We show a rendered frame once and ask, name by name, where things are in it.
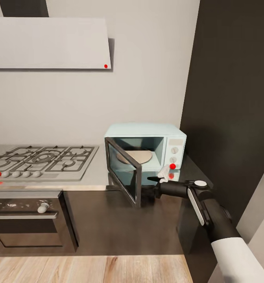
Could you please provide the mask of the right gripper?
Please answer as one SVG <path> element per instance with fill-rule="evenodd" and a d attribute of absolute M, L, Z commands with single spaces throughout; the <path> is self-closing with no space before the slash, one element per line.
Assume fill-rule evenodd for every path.
<path fill-rule="evenodd" d="M 156 186 L 153 187 L 153 189 L 142 188 L 141 189 L 142 193 L 150 197 L 153 197 L 155 195 L 156 198 L 158 199 L 161 198 L 162 194 L 177 197 L 176 194 L 177 181 L 169 180 L 168 182 L 160 183 L 160 178 L 158 176 L 148 177 L 147 179 L 155 181 L 157 182 L 157 184 Z"/>

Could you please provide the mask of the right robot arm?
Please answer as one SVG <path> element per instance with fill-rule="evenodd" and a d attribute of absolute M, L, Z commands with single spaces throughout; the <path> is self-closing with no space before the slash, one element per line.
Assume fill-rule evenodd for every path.
<path fill-rule="evenodd" d="M 201 180 L 185 183 L 169 180 L 169 167 L 164 166 L 158 176 L 148 177 L 157 182 L 153 189 L 141 192 L 160 199 L 161 195 L 190 200 L 216 255 L 225 283 L 264 283 L 264 269 L 232 224 L 228 210 L 213 198 L 210 186 Z"/>

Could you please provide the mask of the microwave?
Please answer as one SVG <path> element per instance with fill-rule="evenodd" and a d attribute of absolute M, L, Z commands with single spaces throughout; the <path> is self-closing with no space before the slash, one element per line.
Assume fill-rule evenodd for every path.
<path fill-rule="evenodd" d="M 142 169 L 180 169 L 186 134 L 170 122 L 113 122 L 104 140 L 107 169 L 138 211 Z"/>

